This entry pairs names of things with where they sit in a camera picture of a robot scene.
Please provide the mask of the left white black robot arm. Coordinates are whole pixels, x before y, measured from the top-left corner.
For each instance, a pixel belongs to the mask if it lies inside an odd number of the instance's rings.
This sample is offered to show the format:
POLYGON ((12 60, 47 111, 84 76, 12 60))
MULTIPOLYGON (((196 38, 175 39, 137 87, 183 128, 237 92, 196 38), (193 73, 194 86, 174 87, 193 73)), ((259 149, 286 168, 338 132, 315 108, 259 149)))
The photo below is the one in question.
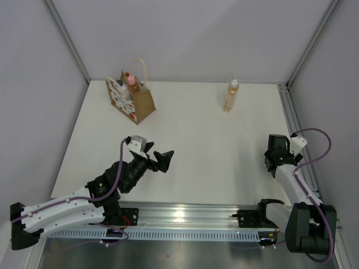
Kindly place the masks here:
POLYGON ((147 171, 166 173, 174 155, 174 151, 155 151, 151 159, 148 152, 153 145, 141 137, 127 137, 120 143, 120 159, 80 189, 38 205, 12 204, 11 248, 26 249, 60 230, 87 224, 128 239, 125 228, 137 224, 139 212, 121 208, 121 195, 130 193, 147 171))

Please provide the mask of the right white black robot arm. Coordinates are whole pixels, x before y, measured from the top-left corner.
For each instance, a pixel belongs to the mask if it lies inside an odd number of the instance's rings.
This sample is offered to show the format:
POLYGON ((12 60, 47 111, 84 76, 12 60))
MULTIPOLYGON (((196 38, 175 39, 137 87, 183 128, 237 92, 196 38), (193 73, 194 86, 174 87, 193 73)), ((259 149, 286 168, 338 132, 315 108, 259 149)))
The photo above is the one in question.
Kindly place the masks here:
POLYGON ((334 253, 337 212, 317 198, 303 179, 300 169, 304 137, 270 134, 264 154, 267 171, 284 189, 291 206, 283 201, 262 199, 257 205, 256 222, 261 226, 276 225, 284 232, 287 249, 292 253, 334 253))

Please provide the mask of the pink capped small bottle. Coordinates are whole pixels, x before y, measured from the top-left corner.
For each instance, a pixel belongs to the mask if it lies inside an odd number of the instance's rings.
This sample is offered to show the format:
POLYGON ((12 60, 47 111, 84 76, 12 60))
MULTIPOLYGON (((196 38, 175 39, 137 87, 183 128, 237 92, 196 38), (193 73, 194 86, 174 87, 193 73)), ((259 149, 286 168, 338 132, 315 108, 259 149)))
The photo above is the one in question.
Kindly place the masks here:
POLYGON ((127 78, 127 82, 128 82, 128 88, 132 95, 137 92, 140 92, 140 86, 135 76, 129 75, 127 78))

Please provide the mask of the white bottle black cap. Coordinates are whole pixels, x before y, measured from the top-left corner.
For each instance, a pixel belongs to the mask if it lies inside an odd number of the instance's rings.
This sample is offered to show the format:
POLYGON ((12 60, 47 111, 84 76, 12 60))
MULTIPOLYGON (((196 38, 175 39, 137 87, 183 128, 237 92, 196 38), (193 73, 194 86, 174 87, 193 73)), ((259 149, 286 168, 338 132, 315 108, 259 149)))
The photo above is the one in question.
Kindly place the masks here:
POLYGON ((132 100, 127 85, 122 80, 117 80, 116 82, 119 84, 119 93, 123 95, 127 100, 132 100))

